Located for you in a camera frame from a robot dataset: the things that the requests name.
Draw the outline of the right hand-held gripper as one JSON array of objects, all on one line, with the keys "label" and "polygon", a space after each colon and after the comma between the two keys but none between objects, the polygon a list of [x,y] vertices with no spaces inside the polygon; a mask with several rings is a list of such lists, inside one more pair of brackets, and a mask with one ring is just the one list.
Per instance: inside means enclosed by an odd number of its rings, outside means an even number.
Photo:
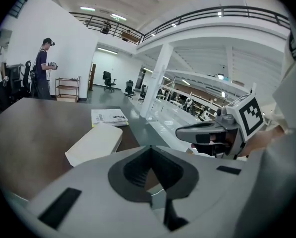
[{"label": "right hand-held gripper", "polygon": [[264,123],[256,94],[250,93],[218,109],[215,120],[206,122],[205,126],[178,128],[176,137],[194,143],[200,154],[235,160]]}]

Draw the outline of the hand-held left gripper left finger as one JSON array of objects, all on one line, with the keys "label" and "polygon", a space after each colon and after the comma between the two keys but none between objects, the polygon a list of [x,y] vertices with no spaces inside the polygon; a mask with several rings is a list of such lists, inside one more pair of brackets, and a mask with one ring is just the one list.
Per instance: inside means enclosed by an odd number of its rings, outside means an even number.
[{"label": "hand-held left gripper left finger", "polygon": [[[29,203],[30,228],[43,238],[168,238],[149,203],[125,200],[110,186],[110,167],[142,147],[80,164],[40,191]],[[81,193],[57,228],[40,216],[67,188]]]}]

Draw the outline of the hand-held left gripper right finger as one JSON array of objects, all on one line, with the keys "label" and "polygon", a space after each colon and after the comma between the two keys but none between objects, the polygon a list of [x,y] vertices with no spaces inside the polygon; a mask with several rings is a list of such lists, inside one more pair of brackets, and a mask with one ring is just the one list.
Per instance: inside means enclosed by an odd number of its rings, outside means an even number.
[{"label": "hand-held left gripper right finger", "polygon": [[241,197],[232,191],[243,163],[151,148],[164,191],[160,238],[237,238]]}]

